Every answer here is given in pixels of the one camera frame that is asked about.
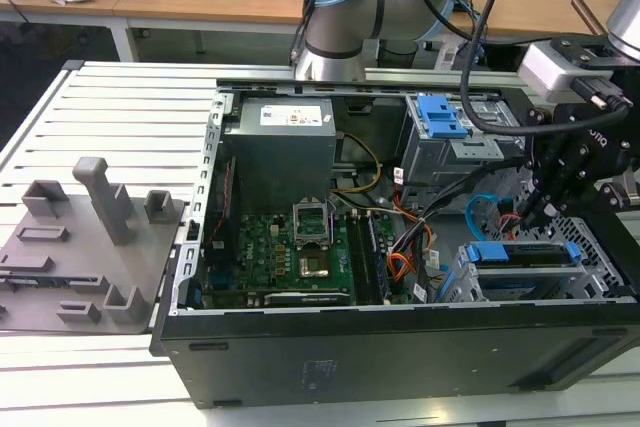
metal workbench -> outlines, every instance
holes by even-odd
[[[20,197],[32,180],[82,192],[71,176],[81,155],[105,157],[110,180],[126,183],[132,196],[161,187],[189,201],[216,79],[265,74],[290,76],[274,67],[94,62],[62,71],[0,154],[0,245],[26,210]],[[444,72],[368,72],[371,80],[412,76],[457,80]],[[474,82],[520,85],[494,73]],[[636,236],[637,218],[625,217]],[[151,357],[149,343],[150,335],[0,332],[0,425],[640,425],[640,349],[564,392],[200,411],[169,360]]]

green circuit board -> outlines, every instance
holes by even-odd
[[[299,216],[298,232],[318,234],[324,231],[322,215],[310,209]],[[348,294],[350,305],[356,305],[356,288],[352,272],[351,250],[347,233],[348,217],[330,218],[330,245],[321,249],[316,244],[298,249],[294,240],[293,214],[244,215],[240,225],[238,259],[228,285],[208,285],[204,298],[211,308],[259,307],[255,299],[270,292],[336,292]],[[376,242],[385,252],[395,240],[391,219],[376,216]],[[308,258],[305,264],[301,259]],[[308,265],[310,272],[303,266]],[[390,298],[396,297],[392,289]],[[404,303],[406,296],[394,303]]]

floor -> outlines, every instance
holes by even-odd
[[[110,32],[104,28],[75,26],[9,26],[0,24],[0,149],[18,128],[29,110],[68,59],[117,61]],[[284,65],[288,62],[291,36],[234,32],[204,32],[206,51],[195,52],[193,32],[152,30],[136,32],[144,62]],[[16,42],[15,38],[24,41]],[[375,66],[376,43],[366,41],[363,56]],[[432,68],[435,54],[419,51],[415,68]]]

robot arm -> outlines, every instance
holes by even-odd
[[[432,0],[448,17],[453,0]],[[299,80],[364,80],[360,53],[364,39],[421,40],[441,26],[422,0],[316,0],[302,52]]]
[[[616,109],[624,121],[527,140],[530,196],[519,214],[525,228],[549,217],[585,210],[640,209],[634,171],[640,167],[640,0],[621,0],[607,23],[608,36],[560,37],[533,44],[520,77],[544,99],[558,103],[553,117],[531,111],[529,125],[566,124]],[[612,179],[594,189],[594,184]]]

motherboard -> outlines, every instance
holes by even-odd
[[[208,268],[203,302],[217,309],[404,303],[410,297],[390,288],[385,266],[394,241],[388,215],[244,215],[238,257]]]

